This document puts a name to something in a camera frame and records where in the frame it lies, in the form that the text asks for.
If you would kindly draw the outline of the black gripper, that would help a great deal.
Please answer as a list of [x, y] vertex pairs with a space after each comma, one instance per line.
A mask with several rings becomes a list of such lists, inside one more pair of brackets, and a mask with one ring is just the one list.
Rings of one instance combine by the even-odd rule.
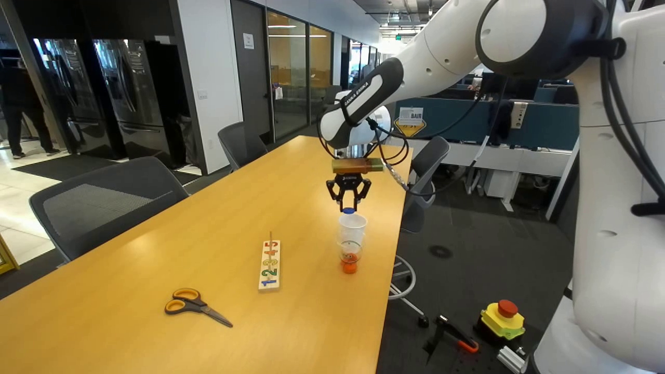
[[367, 197], [367, 192], [371, 188], [369, 180], [363, 180], [361, 175], [336, 175], [332, 181], [326, 184], [326, 192], [331, 199], [339, 206], [339, 213], [344, 211], [343, 195], [347, 192], [353, 194], [353, 211], [357, 211], [359, 202]]

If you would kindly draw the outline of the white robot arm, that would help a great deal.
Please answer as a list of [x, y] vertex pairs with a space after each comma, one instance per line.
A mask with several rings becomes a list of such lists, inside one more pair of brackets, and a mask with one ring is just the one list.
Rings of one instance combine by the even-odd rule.
[[568, 79], [578, 117], [537, 114], [518, 142], [580, 149], [571, 293], [549, 324], [545, 373], [665, 373], [665, 3], [446, 0], [404, 53], [320, 119], [344, 151], [376, 109], [438, 95], [476, 68]]

